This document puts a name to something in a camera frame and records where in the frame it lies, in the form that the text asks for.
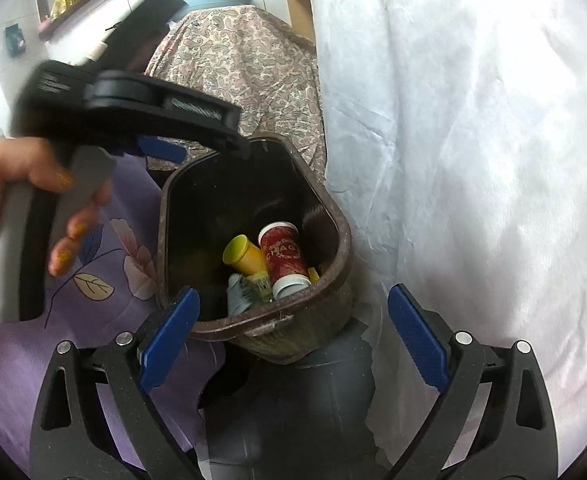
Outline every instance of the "black and gray handle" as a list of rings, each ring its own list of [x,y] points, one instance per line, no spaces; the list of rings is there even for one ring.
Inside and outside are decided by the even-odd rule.
[[[86,207],[109,179],[115,158],[98,146],[54,147],[67,152],[74,185],[63,194],[30,182],[8,187],[0,215],[0,323],[27,321],[44,311],[44,280],[52,247],[65,235],[68,220]]]

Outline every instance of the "white sheet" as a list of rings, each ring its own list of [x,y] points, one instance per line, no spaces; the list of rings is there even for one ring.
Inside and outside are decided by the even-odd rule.
[[[563,471],[587,444],[587,0],[312,1],[376,443],[395,462],[436,397],[386,313],[404,282],[454,330],[531,342]]]

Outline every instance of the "brown plastic bin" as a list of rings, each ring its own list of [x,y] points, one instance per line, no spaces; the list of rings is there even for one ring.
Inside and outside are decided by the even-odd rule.
[[[351,230],[289,140],[274,134],[250,141],[249,160],[211,153],[190,161],[164,184],[158,299],[166,308],[183,285],[192,286],[200,295],[200,319],[191,337],[231,340],[284,364],[328,343],[349,319]],[[224,248],[238,234],[256,243],[262,227],[280,220],[298,227],[307,265],[324,270],[320,280],[227,317],[233,270],[222,263]]]

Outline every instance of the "human hand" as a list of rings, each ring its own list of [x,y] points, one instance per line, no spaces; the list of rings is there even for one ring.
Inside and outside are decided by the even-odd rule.
[[[51,145],[38,137],[0,139],[0,210],[8,182],[29,180],[40,189],[61,193],[73,186],[73,178],[56,160]],[[111,198],[107,181],[94,195],[90,205],[78,211],[67,223],[67,236],[51,251],[48,270],[52,276],[68,271],[80,252],[82,236],[97,223],[98,208]]]

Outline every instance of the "yellow nail polish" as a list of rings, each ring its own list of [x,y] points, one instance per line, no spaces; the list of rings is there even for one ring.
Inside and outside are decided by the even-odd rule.
[[[64,266],[70,262],[71,257],[71,251],[69,251],[68,249],[63,249],[58,253],[58,263],[61,266]]]
[[[58,181],[64,189],[73,186],[73,177],[67,170],[60,170],[58,172]]]
[[[78,224],[78,226],[76,227],[76,230],[73,231],[73,236],[72,238],[74,240],[77,240],[78,238],[80,238],[84,233],[86,233],[88,227],[86,224]]]

